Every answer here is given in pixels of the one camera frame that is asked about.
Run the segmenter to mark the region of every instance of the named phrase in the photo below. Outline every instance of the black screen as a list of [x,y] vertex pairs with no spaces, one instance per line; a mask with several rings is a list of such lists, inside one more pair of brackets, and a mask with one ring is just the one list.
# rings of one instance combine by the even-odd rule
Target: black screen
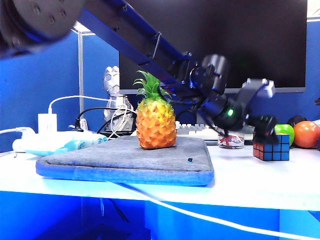
[[[228,89],[247,78],[305,88],[307,0],[128,0],[180,52],[230,62]],[[138,67],[120,54],[120,88],[134,89]]]

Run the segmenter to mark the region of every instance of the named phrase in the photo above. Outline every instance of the white charger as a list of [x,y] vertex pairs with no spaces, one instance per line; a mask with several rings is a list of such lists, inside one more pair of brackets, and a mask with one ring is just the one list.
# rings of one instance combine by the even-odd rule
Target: white charger
[[56,113],[38,113],[38,133],[57,132],[57,114]]

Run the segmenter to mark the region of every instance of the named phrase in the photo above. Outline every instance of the robot figurine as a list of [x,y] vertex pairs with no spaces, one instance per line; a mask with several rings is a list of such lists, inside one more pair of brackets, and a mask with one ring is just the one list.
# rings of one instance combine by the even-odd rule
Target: robot figurine
[[[120,94],[120,73],[117,66],[108,66],[105,69],[103,77],[103,89],[109,94],[110,101],[107,103],[107,108],[116,109],[129,109],[134,110],[134,107],[130,103],[128,97],[124,94]],[[109,110],[105,109],[103,112],[104,122],[110,121],[104,128],[105,132],[113,134],[112,136],[128,135],[134,131],[134,114],[127,112],[126,110]]]

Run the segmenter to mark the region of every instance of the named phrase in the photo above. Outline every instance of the white keyboard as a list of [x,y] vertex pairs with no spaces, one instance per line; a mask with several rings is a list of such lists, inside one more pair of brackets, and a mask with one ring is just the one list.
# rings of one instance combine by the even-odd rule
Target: white keyboard
[[[178,137],[191,137],[203,139],[207,145],[218,145],[219,134],[205,124],[177,124],[176,126]],[[245,134],[245,141],[252,141],[252,134]]]

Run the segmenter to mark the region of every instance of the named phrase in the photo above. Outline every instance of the orange ball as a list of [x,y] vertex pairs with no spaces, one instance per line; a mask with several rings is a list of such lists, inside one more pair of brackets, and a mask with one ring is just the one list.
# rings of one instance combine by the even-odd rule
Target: orange ball
[[294,127],[294,143],[301,148],[313,148],[317,146],[320,138],[320,127],[312,121],[298,122]]

